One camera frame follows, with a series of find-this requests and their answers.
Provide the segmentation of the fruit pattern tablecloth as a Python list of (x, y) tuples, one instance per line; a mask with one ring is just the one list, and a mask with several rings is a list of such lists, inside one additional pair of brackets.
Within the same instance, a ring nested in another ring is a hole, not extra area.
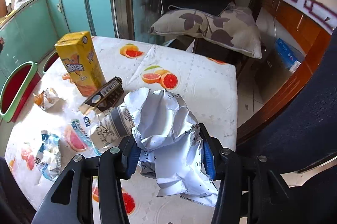
[(56, 60), (34, 89), (53, 89), (58, 102), (42, 110), (30, 97), (11, 131), (5, 159), (33, 208), (55, 182), (38, 169), (43, 133), (59, 139), (60, 164), (91, 159), (131, 137), (142, 150), (136, 171), (121, 181), (122, 207), (131, 223), (210, 223), (218, 183), (203, 168), (201, 126), (235, 149), (235, 67), (159, 45), (95, 37), (94, 54), (106, 81), (122, 80), (123, 94), (109, 113), (83, 114), (84, 96), (66, 79), (80, 72), (87, 53)]

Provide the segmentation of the white paper bag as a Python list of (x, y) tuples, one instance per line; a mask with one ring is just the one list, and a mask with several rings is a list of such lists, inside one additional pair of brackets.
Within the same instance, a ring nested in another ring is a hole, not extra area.
[(179, 94), (140, 88), (124, 97), (141, 148), (141, 174), (154, 178), (159, 197), (182, 198), (214, 207), (218, 190), (203, 168), (198, 121)]

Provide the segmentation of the orange white snack wrapper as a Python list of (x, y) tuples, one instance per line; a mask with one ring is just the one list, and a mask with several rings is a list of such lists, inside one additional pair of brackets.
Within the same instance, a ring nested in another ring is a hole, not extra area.
[(47, 88), (38, 94), (33, 94), (34, 103), (43, 111), (61, 111), (66, 101), (60, 98), (53, 88)]

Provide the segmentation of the wooden bench frame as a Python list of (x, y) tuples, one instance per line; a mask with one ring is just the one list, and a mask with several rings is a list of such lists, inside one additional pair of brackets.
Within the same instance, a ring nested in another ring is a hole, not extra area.
[(275, 40), (255, 76), (264, 105), (239, 126), (239, 145), (259, 134), (302, 91), (336, 29), (336, 12), (316, 0), (258, 0), (254, 11), (269, 16)]

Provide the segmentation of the blue tissue box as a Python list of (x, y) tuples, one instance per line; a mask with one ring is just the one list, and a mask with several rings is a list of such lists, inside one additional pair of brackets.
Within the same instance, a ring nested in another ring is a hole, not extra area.
[(274, 47), (278, 56), (281, 58), (284, 67), (291, 73), (294, 73), (304, 61), (304, 55), (281, 38), (278, 38), (275, 41)]

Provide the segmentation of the yellow juice carton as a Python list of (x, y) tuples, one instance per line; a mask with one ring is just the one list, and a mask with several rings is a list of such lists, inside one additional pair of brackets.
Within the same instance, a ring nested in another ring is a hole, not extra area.
[(89, 31), (65, 34), (56, 42), (55, 48), (84, 97), (90, 97), (106, 83)]

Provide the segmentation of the large red green bucket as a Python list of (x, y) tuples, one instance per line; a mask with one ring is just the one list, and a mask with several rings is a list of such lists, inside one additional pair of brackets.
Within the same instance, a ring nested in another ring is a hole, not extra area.
[(1, 91), (1, 119), (15, 123), (40, 80), (37, 63), (28, 61), (18, 66), (7, 78)]

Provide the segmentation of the floral grey pillow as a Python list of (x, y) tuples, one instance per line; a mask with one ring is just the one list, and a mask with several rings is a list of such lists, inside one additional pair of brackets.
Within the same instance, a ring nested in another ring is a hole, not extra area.
[(149, 34), (160, 36), (189, 35), (261, 59), (261, 34), (247, 7), (230, 3), (219, 15), (194, 9), (169, 11), (150, 26)]

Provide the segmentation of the small red green bucket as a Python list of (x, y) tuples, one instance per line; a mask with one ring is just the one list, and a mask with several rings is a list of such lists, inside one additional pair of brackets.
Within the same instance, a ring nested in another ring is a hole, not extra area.
[(45, 64), (43, 65), (42, 72), (45, 74), (47, 70), (51, 67), (51, 65), (59, 58), (58, 53), (55, 51), (52, 53), (51, 56), (46, 60)]

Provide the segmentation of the teal kitchen cabinets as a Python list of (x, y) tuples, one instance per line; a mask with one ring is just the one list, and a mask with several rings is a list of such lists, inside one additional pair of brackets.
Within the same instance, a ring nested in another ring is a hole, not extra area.
[[(115, 37), (110, 0), (89, 0), (96, 35)], [(30, 0), (1, 24), (1, 84), (21, 64), (41, 62), (66, 33), (89, 30), (84, 0)]]

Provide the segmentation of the dark brown small box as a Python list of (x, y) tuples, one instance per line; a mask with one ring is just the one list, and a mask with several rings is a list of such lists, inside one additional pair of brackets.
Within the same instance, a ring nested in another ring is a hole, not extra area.
[(114, 107), (123, 93), (122, 78), (114, 77), (88, 97), (78, 109), (84, 115), (91, 110), (104, 112)]

